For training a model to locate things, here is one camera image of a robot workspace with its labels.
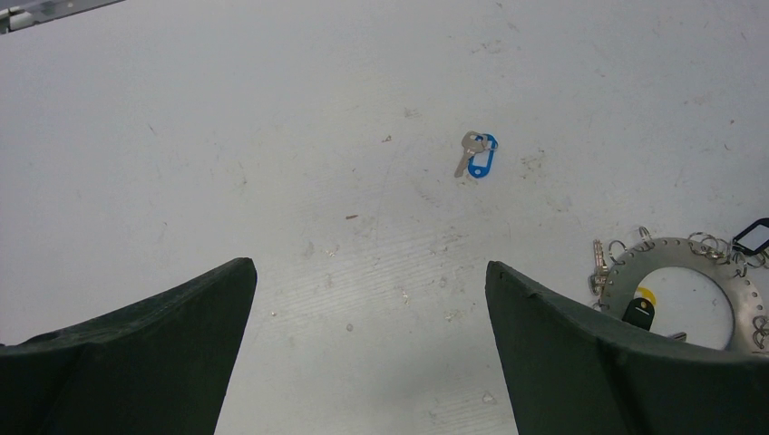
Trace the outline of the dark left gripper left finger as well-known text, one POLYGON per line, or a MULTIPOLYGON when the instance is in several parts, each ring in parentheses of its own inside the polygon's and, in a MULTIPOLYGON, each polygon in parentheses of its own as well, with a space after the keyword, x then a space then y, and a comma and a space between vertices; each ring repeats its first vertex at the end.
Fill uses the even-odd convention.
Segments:
POLYGON ((256 293, 240 257, 1 349, 4 434, 211 434, 256 293))

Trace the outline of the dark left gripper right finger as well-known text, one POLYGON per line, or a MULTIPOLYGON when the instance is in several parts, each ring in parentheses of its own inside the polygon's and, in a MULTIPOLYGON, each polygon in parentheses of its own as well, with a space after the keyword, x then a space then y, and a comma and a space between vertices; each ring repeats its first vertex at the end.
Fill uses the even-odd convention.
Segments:
POLYGON ((765 434, 768 360, 643 331, 491 261, 485 295, 521 434, 765 434))

